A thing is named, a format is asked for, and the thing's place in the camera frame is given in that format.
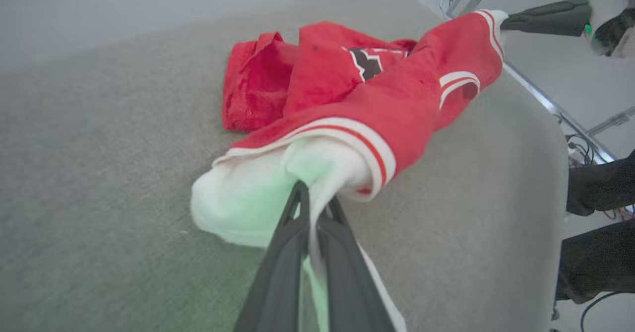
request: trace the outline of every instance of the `gray fabric surface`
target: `gray fabric surface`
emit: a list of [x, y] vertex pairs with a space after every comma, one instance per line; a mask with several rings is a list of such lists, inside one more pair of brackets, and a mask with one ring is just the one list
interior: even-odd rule
[[[220, 119], [229, 51], [263, 31], [295, 42], [318, 20], [386, 40], [438, 23], [382, 3], [180, 27], [1, 77], [0, 330], [231, 330], [263, 252], [189, 216], [193, 181], [241, 137]], [[481, 96], [374, 201], [344, 203], [411, 331], [548, 319], [564, 139], [510, 77]]]

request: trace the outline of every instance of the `red garment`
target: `red garment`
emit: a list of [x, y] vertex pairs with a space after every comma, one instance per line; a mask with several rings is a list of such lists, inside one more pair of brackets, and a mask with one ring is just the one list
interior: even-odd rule
[[506, 17], [469, 13], [419, 42], [388, 43], [321, 22], [300, 29], [298, 46], [278, 33], [237, 44], [225, 77], [223, 124], [256, 131], [215, 164], [327, 135], [365, 157], [374, 182], [360, 193], [374, 196], [499, 77]]

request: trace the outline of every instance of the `red fabric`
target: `red fabric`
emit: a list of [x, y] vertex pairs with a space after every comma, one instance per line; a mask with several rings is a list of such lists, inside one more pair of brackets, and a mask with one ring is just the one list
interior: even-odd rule
[[[384, 42], [321, 22], [300, 29], [297, 47], [278, 33], [237, 44], [225, 77], [223, 122], [228, 130], [257, 131], [232, 147], [267, 146], [315, 120], [341, 117], [376, 131], [392, 150], [398, 174], [477, 94], [477, 86], [467, 83], [451, 91], [440, 109], [444, 90], [461, 82], [442, 86], [442, 76], [470, 72], [483, 90], [501, 74], [492, 30], [482, 15], [470, 13], [418, 42]], [[373, 78], [365, 79], [354, 60], [361, 49], [366, 58], [379, 57], [383, 71]]]

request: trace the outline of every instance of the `jersey logo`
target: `jersey logo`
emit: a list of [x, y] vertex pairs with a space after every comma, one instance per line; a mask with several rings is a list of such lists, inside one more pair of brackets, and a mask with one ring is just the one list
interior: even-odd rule
[[392, 66], [408, 56], [408, 52], [404, 50], [382, 48], [353, 48], [347, 51], [351, 53], [362, 81], [370, 80], [382, 72], [384, 69], [382, 62]]

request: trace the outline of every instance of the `white cloth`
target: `white cloth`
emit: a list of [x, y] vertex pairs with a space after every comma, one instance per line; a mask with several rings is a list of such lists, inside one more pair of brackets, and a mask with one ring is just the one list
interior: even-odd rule
[[[313, 271], [308, 273], [318, 323], [324, 332], [328, 330], [324, 298], [326, 272], [319, 252], [316, 222], [337, 192], [370, 182], [370, 170], [357, 151], [330, 137], [308, 137], [256, 158], [216, 165], [192, 186], [192, 216], [200, 229], [227, 242], [265, 248], [298, 180], [309, 187], [309, 258]], [[361, 251], [395, 330], [405, 332], [403, 316], [383, 286], [375, 265], [365, 251]]]

